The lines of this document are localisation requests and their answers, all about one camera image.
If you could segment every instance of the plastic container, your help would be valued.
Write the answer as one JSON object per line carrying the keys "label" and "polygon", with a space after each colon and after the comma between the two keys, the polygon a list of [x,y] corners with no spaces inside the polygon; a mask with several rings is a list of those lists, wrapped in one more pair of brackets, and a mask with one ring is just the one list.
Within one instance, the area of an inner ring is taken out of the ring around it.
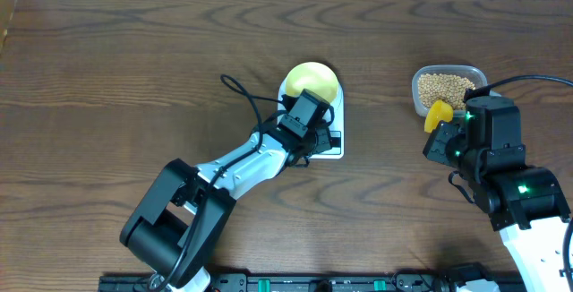
{"label": "plastic container", "polygon": [[[420,80],[420,77],[425,73],[444,73],[454,74],[459,77],[466,77],[475,85],[476,88],[487,85],[487,79],[485,79],[485,75],[482,73],[482,71],[472,66],[457,64],[437,64],[425,66],[424,68],[420,69],[412,79],[412,96],[414,97],[415,112],[422,117],[428,116],[428,111],[430,110],[429,107],[426,107],[422,104],[422,101],[420,100],[420,93],[418,92],[418,81]],[[465,113],[466,111],[464,110],[455,110],[454,117],[463,117]]]}

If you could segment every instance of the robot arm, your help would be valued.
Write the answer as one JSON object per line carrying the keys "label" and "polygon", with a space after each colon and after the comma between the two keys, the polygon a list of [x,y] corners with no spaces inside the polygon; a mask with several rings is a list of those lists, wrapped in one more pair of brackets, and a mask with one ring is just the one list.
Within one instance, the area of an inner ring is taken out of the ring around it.
{"label": "robot arm", "polygon": [[551,171],[526,164],[520,127],[511,99],[473,98],[463,121],[438,124],[423,154],[469,183],[473,200],[466,198],[488,214],[528,291],[565,291],[560,254],[569,206]]}
{"label": "robot arm", "polygon": [[[202,291],[209,285],[203,265],[237,199],[300,158],[337,145],[323,120],[329,110],[333,116],[327,101],[304,90],[288,103],[277,125],[272,121],[275,114],[245,144],[220,159],[195,167],[171,161],[128,219],[121,243],[167,278],[172,290]],[[170,202],[195,214],[191,226],[166,209]]]}

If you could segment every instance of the wood grain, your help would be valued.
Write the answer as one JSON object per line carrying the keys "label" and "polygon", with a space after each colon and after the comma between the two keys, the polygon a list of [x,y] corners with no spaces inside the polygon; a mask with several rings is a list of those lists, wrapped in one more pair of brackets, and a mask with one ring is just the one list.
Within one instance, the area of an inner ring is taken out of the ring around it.
{"label": "wood grain", "polygon": [[0,0],[0,53],[4,46],[4,38],[8,34],[8,26],[16,8],[16,0]]}
{"label": "wood grain", "polygon": [[[573,0],[20,0],[0,60],[0,289],[95,290],[142,272],[118,236],[171,159],[215,159],[255,123],[218,75],[272,96],[318,60],[345,87],[346,156],[242,198],[212,263],[374,273],[515,265],[421,151],[411,78],[471,64],[490,81],[571,78]],[[513,83],[528,162],[573,196],[573,91]],[[261,103],[267,115],[275,108]]]}

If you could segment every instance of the cable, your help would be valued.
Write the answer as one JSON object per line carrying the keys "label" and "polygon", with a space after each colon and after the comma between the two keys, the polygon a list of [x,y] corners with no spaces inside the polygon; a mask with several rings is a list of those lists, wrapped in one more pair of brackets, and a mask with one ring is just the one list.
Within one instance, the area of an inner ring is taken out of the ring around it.
{"label": "cable", "polygon": [[[573,81],[567,80],[565,78],[549,76],[549,75],[539,75],[539,74],[532,74],[532,75],[521,75],[511,77],[499,82],[495,82],[491,85],[483,86],[477,90],[467,90],[466,95],[464,96],[464,102],[468,101],[469,99],[480,97],[480,96],[488,96],[490,94],[490,90],[495,87],[505,85],[510,82],[518,82],[524,80],[541,80],[541,81],[549,81],[549,82],[561,82],[568,86],[573,87]],[[571,245],[571,237],[573,237],[573,221],[569,221],[567,225],[567,230],[565,231],[565,236],[563,237],[563,270],[562,273],[565,275],[567,279],[567,284],[569,285],[569,291],[573,292],[573,269],[571,269],[571,261],[570,261],[570,245]]]}
{"label": "cable", "polygon": [[[225,79],[229,79],[234,85],[236,85],[240,90],[236,89],[235,87],[229,85]],[[244,89],[244,87],[242,85],[240,85],[233,77],[229,76],[229,75],[225,75],[222,74],[221,75],[221,81],[225,84],[225,86],[227,86],[230,90],[234,91],[237,94],[241,94],[245,97],[247,97],[246,94],[248,94],[248,92],[246,92],[246,90]],[[263,96],[255,96],[255,95],[251,95],[249,94],[249,96],[251,96],[252,99],[260,99],[260,100],[267,100],[267,101],[272,101],[275,103],[279,103],[279,104],[283,104],[282,100],[278,100],[278,99],[271,99],[271,98],[266,98]]]}
{"label": "cable", "polygon": [[504,79],[503,81],[495,82],[493,84],[483,86],[478,88],[477,90],[467,90],[466,95],[464,96],[464,102],[468,101],[469,99],[480,97],[480,96],[488,96],[490,95],[490,90],[496,88],[501,85],[505,85],[509,82],[518,82],[524,80],[542,80],[542,81],[549,81],[549,82],[562,82],[568,86],[573,87],[573,82],[567,80],[565,78],[549,76],[549,75],[539,75],[539,74],[531,74],[531,75],[521,75],[515,76],[508,79]]}
{"label": "cable", "polygon": [[452,171],[452,172],[449,174],[449,176],[448,176],[448,182],[449,182],[449,184],[455,186],[456,189],[458,189],[458,190],[462,193],[462,195],[464,196],[464,198],[466,198],[467,202],[469,202],[470,204],[475,204],[475,202],[472,200],[472,198],[469,197],[469,193],[467,193],[466,189],[464,189],[463,186],[454,184],[454,176],[458,176],[458,175],[459,175],[459,177],[461,177],[463,180],[465,180],[464,177],[462,177],[462,175],[459,173],[459,171],[454,170],[454,171]]}
{"label": "cable", "polygon": [[573,270],[571,269],[571,237],[573,236],[573,221],[569,221],[567,230],[565,230],[565,237],[563,238],[563,274],[567,278],[569,291],[573,292]]}
{"label": "cable", "polygon": [[[241,85],[235,78],[233,78],[229,75],[225,75],[225,74],[222,74],[220,78],[221,78],[221,81],[229,89],[231,89],[232,91],[237,92],[237,93],[247,97],[247,99],[249,99],[249,103],[251,103],[252,110],[254,111],[254,114],[257,117],[258,129],[260,130],[261,126],[262,126],[262,118],[261,118],[261,113],[259,113],[259,109],[257,108],[257,104],[255,104],[255,102],[254,102],[255,97],[252,96],[243,87],[243,85]],[[229,85],[226,80],[230,80],[236,87],[239,88],[240,91],[235,89],[233,86]],[[256,98],[257,99],[263,99],[263,100],[271,100],[271,99],[262,98],[262,97],[256,97]],[[242,160],[242,159],[250,156],[254,152],[258,151],[261,148],[261,146],[262,146],[262,134],[259,133],[259,141],[257,142],[257,145],[255,145],[252,149],[247,151],[245,154],[241,155],[238,158],[235,158],[235,159],[229,161],[228,163],[226,163],[226,165],[221,166],[218,169],[217,173],[211,178],[211,181],[207,185],[207,188],[205,190],[205,196],[203,197],[201,204],[197,208],[195,215],[199,215],[199,214],[203,213],[203,211],[205,210],[205,205],[206,205],[206,201],[208,200],[208,197],[210,194],[210,189],[217,182],[217,180],[221,177],[221,175],[223,175],[225,173],[225,171],[227,171],[230,167],[232,167],[234,164],[236,164],[240,160]],[[187,238],[185,239],[185,242],[183,244],[183,248],[181,249],[181,253],[179,253],[179,257],[177,257],[177,260],[175,261],[173,268],[171,269],[169,274],[165,277],[165,279],[156,288],[152,288],[150,286],[152,283],[152,279],[150,279],[150,281],[148,282],[148,291],[149,292],[161,292],[161,291],[163,291],[167,287],[167,284],[169,284],[169,281],[171,281],[171,279],[173,278],[173,276],[175,275],[177,270],[179,270],[179,266],[181,265],[181,261],[187,255],[187,252],[188,252],[189,247],[191,245],[192,237],[194,236],[195,229],[197,228],[197,223],[198,223],[197,217],[195,217],[191,223],[191,228],[189,228],[189,233],[187,234]]]}
{"label": "cable", "polygon": [[398,277],[398,275],[400,275],[400,272],[404,272],[404,271],[412,271],[414,274],[416,274],[417,276],[420,277],[420,279],[422,279],[422,282],[424,283],[424,285],[428,288],[427,290],[423,291],[423,292],[433,292],[433,288],[432,285],[428,283],[428,281],[426,281],[426,279],[423,278],[422,274],[420,274],[419,271],[416,270],[411,270],[411,269],[404,269],[404,270],[398,270],[396,271],[396,273],[394,273],[394,275],[392,275],[392,278],[390,278],[390,283],[394,286],[394,288],[396,288],[396,291],[398,292],[406,292],[405,290],[401,289],[398,287],[398,284],[396,282],[396,278]]}

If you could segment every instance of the black cable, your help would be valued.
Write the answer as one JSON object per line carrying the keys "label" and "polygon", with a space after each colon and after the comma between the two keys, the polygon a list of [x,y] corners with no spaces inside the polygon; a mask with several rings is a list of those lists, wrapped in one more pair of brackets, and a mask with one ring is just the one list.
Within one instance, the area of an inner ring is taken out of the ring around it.
{"label": "black cable", "polygon": [[464,178],[462,177],[462,175],[459,173],[459,171],[454,170],[454,171],[452,171],[452,172],[449,174],[449,176],[448,176],[448,182],[449,182],[449,184],[455,186],[456,189],[458,189],[458,190],[462,193],[462,195],[464,196],[464,198],[466,198],[467,202],[469,202],[469,203],[471,203],[471,204],[475,204],[475,202],[472,200],[472,198],[469,197],[469,193],[467,193],[466,189],[464,189],[463,186],[454,184],[454,176],[457,176],[457,175],[459,175],[459,177],[461,177],[462,179],[464,179]]}
{"label": "black cable", "polygon": [[[233,82],[233,84],[235,84],[240,90],[238,90],[238,89],[236,89],[235,87],[229,85],[229,84],[225,81],[224,78],[228,78],[228,79],[229,79],[231,82]],[[221,81],[222,81],[222,82],[225,84],[225,86],[227,86],[230,90],[234,91],[234,92],[237,93],[237,94],[241,94],[241,95],[243,95],[243,96],[246,97],[246,94],[247,94],[247,93],[245,93],[246,90],[244,89],[243,86],[239,86],[239,84],[237,83],[237,81],[236,81],[233,77],[223,74],[223,75],[221,75]],[[266,98],[266,97],[263,97],[263,96],[255,96],[255,95],[251,95],[251,94],[249,94],[249,95],[251,96],[252,99],[267,100],[267,101],[272,101],[272,102],[275,102],[275,103],[283,104],[282,100]]]}
{"label": "black cable", "polygon": [[567,278],[569,284],[569,291],[573,292],[573,270],[571,269],[571,237],[573,236],[573,221],[569,221],[567,230],[565,230],[565,237],[563,238],[563,274]]}
{"label": "black cable", "polygon": [[573,87],[573,82],[567,80],[565,78],[549,76],[549,75],[540,75],[540,74],[531,74],[531,75],[521,75],[515,76],[508,79],[504,79],[503,81],[495,82],[490,85],[486,85],[483,87],[478,88],[477,90],[467,90],[466,95],[464,96],[464,102],[468,101],[469,99],[480,97],[480,96],[488,96],[490,95],[490,90],[496,88],[501,85],[505,85],[509,82],[518,82],[524,80],[542,80],[542,81],[550,81],[550,82],[562,82],[568,86]]}
{"label": "black cable", "polygon": [[[230,80],[236,87],[239,88],[239,90],[235,89],[233,86],[229,85],[227,83],[226,80]],[[245,97],[247,97],[247,99],[249,99],[249,103],[251,103],[252,106],[252,110],[254,111],[254,114],[257,117],[257,126],[258,129],[261,129],[262,126],[262,118],[261,118],[261,113],[259,113],[259,109],[257,108],[257,104],[255,104],[254,99],[255,97],[252,96],[244,87],[243,85],[241,85],[235,78],[229,76],[229,75],[225,75],[222,74],[221,75],[221,81],[231,90],[233,90],[234,92],[237,92]],[[249,151],[247,151],[245,154],[241,155],[238,158],[235,158],[229,162],[227,162],[224,166],[221,166],[217,173],[211,178],[211,181],[209,182],[206,190],[205,190],[205,196],[203,197],[203,200],[201,201],[201,204],[199,205],[199,207],[197,208],[197,211],[195,212],[195,215],[199,215],[201,213],[203,213],[203,211],[205,210],[205,205],[206,205],[206,201],[207,198],[209,197],[210,194],[210,189],[211,187],[217,182],[217,180],[225,173],[225,171],[227,171],[230,167],[232,167],[234,164],[236,164],[237,162],[239,162],[240,160],[250,156],[251,154],[253,154],[254,152],[258,151],[262,146],[262,134],[259,133],[259,141],[257,142],[257,144],[250,149]],[[192,241],[192,237],[195,234],[195,229],[197,228],[197,217],[195,217],[191,223],[191,228],[189,229],[189,233],[187,234],[187,238],[185,239],[185,242],[183,244],[183,248],[181,249],[181,253],[179,253],[179,256],[177,257],[177,260],[175,261],[175,264],[173,266],[173,268],[171,269],[171,271],[169,272],[169,274],[165,277],[165,279],[156,287],[156,288],[152,288],[150,285],[152,283],[152,279],[150,279],[149,283],[148,283],[148,291],[149,292],[161,292],[163,291],[166,287],[167,284],[169,284],[169,281],[173,278],[173,276],[175,275],[175,273],[177,272],[177,270],[179,270],[179,266],[181,265],[181,261],[183,260],[183,258],[187,255],[187,252],[189,250],[189,247],[191,245],[191,241]]]}
{"label": "black cable", "polygon": [[428,281],[426,281],[426,279],[423,278],[422,274],[420,274],[419,271],[416,270],[412,270],[412,269],[407,269],[407,270],[398,270],[396,271],[396,273],[394,273],[394,275],[392,275],[392,277],[390,278],[390,283],[394,286],[394,288],[396,289],[396,291],[398,292],[406,292],[405,290],[401,289],[398,287],[398,284],[396,282],[396,278],[398,277],[398,275],[400,275],[401,272],[404,271],[411,271],[413,272],[415,275],[419,276],[420,279],[422,279],[422,282],[424,283],[424,285],[428,288],[427,290],[423,291],[423,292],[433,292],[433,288],[432,285],[428,283]]}
{"label": "black cable", "polygon": [[[495,82],[493,84],[483,86],[477,90],[467,90],[466,95],[464,96],[464,102],[468,101],[469,99],[480,97],[480,96],[488,96],[490,94],[490,90],[495,87],[505,85],[509,82],[517,82],[517,81],[524,81],[524,80],[542,80],[542,81],[549,81],[549,82],[561,82],[568,86],[573,87],[573,81],[567,80],[565,78],[550,76],[550,75],[539,75],[539,74],[532,74],[532,75],[521,75],[511,77],[499,82]],[[569,285],[569,291],[573,292],[573,269],[571,269],[571,261],[570,261],[570,245],[571,245],[571,237],[573,237],[573,222],[569,221],[567,225],[567,230],[565,231],[565,236],[563,237],[563,275],[565,275],[567,279],[567,284]]]}

